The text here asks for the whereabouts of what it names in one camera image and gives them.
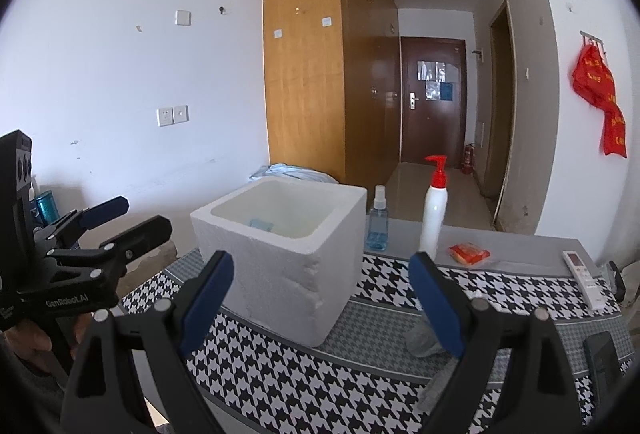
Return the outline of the person's left hand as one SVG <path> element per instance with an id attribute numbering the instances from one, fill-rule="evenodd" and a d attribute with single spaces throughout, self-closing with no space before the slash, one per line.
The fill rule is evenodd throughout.
<path id="1" fill-rule="evenodd" d="M 70 347 L 70 356 L 73 359 L 76 358 L 78 347 L 91 323 L 91 314 L 80 315 L 76 319 L 73 327 L 75 341 Z M 3 334 L 6 343 L 16 356 L 44 372 L 50 372 L 50 367 L 43 354 L 51 352 L 52 342 L 37 325 L 31 321 L 23 321 L 18 326 L 6 330 Z"/>

